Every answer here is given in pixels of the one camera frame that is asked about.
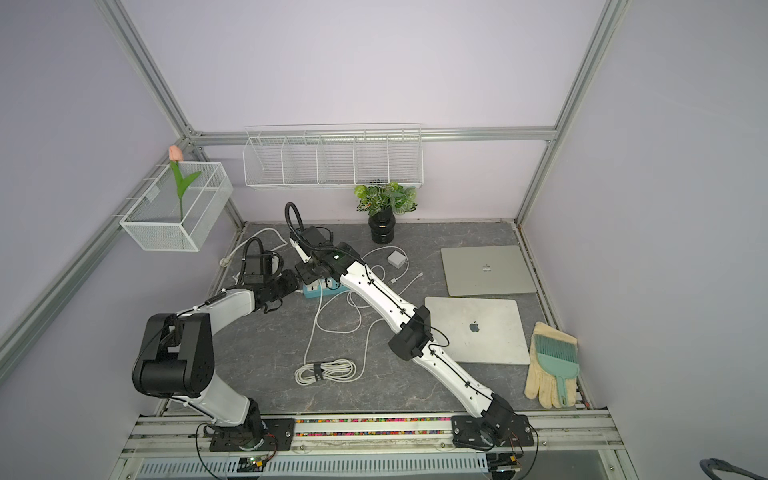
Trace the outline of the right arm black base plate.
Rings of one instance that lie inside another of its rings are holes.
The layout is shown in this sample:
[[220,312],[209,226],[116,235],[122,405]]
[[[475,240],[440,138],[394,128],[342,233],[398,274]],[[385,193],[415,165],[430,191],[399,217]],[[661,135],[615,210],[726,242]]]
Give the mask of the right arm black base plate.
[[495,447],[531,447],[536,444],[533,427],[525,415],[513,414],[504,420],[454,415],[452,443],[456,447],[489,451]]

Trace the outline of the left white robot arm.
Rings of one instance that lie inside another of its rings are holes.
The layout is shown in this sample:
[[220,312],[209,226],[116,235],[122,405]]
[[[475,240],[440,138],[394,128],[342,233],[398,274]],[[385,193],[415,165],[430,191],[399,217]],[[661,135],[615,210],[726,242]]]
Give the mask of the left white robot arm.
[[206,415],[217,433],[242,439],[242,450],[255,450],[273,438],[258,403],[216,373],[214,335],[257,310],[271,312],[271,303],[280,304],[298,289],[296,275],[283,264],[271,251],[246,256],[235,287],[186,310],[151,316],[132,369],[134,388]]

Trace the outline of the white square laptop charger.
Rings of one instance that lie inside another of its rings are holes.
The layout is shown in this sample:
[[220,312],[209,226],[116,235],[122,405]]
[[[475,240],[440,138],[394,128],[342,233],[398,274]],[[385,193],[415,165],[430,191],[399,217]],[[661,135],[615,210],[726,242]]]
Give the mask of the white square laptop charger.
[[405,253],[395,250],[387,257],[387,262],[397,269],[402,269],[408,264],[408,257]]

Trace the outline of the teal power strip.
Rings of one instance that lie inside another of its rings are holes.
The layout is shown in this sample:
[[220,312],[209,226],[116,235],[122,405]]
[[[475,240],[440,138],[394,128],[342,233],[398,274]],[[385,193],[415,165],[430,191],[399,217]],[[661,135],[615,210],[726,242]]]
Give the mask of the teal power strip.
[[339,284],[333,278],[316,280],[315,282],[302,287],[303,295],[307,299],[319,298],[321,296],[324,298],[332,297],[333,295],[345,293],[347,291],[347,287]]

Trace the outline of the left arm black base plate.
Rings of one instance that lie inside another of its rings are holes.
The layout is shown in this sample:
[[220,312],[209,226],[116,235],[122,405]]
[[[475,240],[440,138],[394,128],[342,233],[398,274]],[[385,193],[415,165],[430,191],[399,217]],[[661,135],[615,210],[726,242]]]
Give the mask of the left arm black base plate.
[[295,421],[292,418],[267,418],[251,429],[237,427],[205,426],[203,435],[210,439],[211,452],[274,452],[291,448]]

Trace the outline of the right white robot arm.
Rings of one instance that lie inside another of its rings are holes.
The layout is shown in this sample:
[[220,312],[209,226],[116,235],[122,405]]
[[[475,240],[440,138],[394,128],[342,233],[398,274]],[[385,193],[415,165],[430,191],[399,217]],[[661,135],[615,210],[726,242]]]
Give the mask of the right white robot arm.
[[480,432],[491,445],[513,440],[521,445],[531,442],[533,428],[527,419],[502,396],[476,381],[434,341],[427,307],[417,307],[399,296],[349,245],[334,245],[316,227],[288,228],[302,258],[295,266],[301,280],[311,283],[332,278],[365,300],[392,330],[390,350],[401,360],[424,368],[451,392],[478,420]]

